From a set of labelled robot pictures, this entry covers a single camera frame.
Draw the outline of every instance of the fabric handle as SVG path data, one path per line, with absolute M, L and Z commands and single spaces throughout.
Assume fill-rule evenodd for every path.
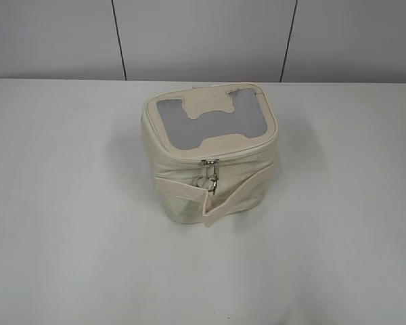
M 262 181 L 266 181 L 274 170 L 274 163 L 261 169 L 254 175 L 250 176 L 241 184 L 225 201 L 215 209 L 210 209 L 210 194 L 204 188 L 197 188 L 188 184 L 172 181 L 169 179 L 155 177 L 155 190 L 160 194 L 170 195 L 185 200 L 195 201 L 203 204 L 202 218 L 204 225 L 210 227 L 213 223 L 226 216 L 228 210 L 234 207 L 238 202 L 245 199 L 250 191 Z

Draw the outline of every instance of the cream bag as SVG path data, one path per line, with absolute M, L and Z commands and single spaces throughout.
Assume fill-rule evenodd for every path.
M 277 123 L 259 86 L 158 95 L 145 103 L 141 122 L 155 189 L 172 220 L 209 227 L 263 199 Z

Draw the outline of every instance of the zipper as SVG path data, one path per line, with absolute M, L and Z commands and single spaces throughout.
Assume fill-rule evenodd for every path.
M 215 195 L 219 182 L 219 159 L 202 159 L 201 164 L 206 168 L 206 176 L 199 176 L 194 183 L 198 188 L 206 188 Z

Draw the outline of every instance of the metal zipper slider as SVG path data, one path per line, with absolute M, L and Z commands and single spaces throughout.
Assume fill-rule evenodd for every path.
M 208 192 L 215 195 L 215 191 L 218 188 L 218 180 L 219 180 L 219 159 L 212 159 L 212 160 L 202 160 L 203 166 L 206 167 L 206 176 L 200 176 L 196 180 L 196 186 L 202 188 L 206 181 L 211 181 L 212 183 L 209 185 Z

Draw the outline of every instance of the bag lid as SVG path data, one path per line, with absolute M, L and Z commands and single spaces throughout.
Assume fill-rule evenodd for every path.
M 277 133 L 263 90 L 250 83 L 165 93 L 148 101 L 145 113 L 160 144 L 179 158 L 251 149 Z

